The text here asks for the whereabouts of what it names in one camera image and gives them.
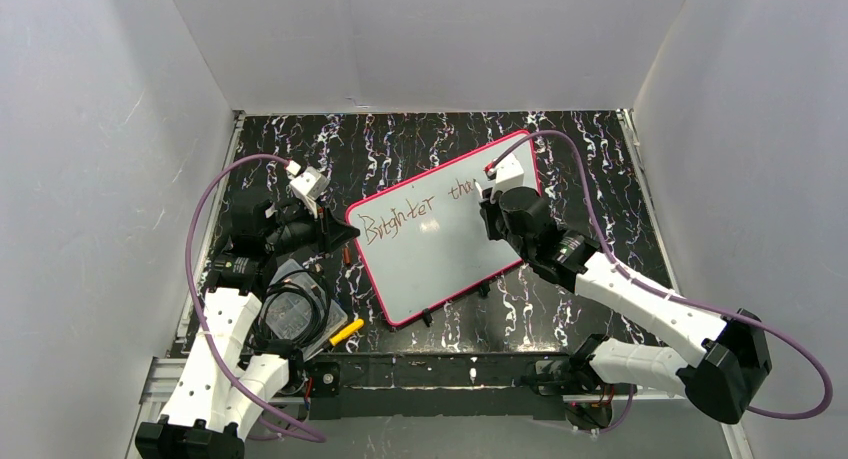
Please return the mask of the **white marker pen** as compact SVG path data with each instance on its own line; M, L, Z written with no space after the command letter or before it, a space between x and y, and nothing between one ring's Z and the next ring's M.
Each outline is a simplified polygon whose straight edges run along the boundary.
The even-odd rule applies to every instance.
M479 203L485 202L487 200L487 197L485 195L485 190L482 187L482 185L480 183L474 181L473 186L474 186L474 189L476 191L477 201Z

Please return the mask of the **pink framed whiteboard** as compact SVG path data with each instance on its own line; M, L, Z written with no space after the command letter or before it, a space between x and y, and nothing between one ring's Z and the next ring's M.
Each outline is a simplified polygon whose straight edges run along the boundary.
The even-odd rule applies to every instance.
M509 146L524 175L541 188L534 145L518 130L348 207L356 248L386 321L402 326L520 264L504 241L488 239L480 188L484 168Z

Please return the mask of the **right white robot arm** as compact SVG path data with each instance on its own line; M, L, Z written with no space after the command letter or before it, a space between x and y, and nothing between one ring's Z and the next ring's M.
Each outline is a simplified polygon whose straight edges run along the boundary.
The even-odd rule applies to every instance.
M737 424L771 372L756 316L715 315L673 301L673 291L608 258L600 244L550 215L546 198L519 186L480 192L486 234L504 241L541 279L637 323L662 346L593 335L565 373L584 385L629 383L686 397L699 411Z

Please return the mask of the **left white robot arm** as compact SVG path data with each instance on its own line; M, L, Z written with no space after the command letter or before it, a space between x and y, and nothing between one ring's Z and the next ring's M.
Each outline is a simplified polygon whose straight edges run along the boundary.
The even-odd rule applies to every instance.
M315 270L297 271L310 286L274 276L281 256L306 247L327 254L360 232L312 192L278 202L258 189L237 191L227 214L205 285L190 285L198 330L177 386L159 417L140 423L135 434L142 458L242 458L253 427L269 423L266 414L281 422L277 437L327 440L270 401L288 386L306 348L322 338L329 294ZM311 301L311 323L292 339L265 339L258 323L284 293Z

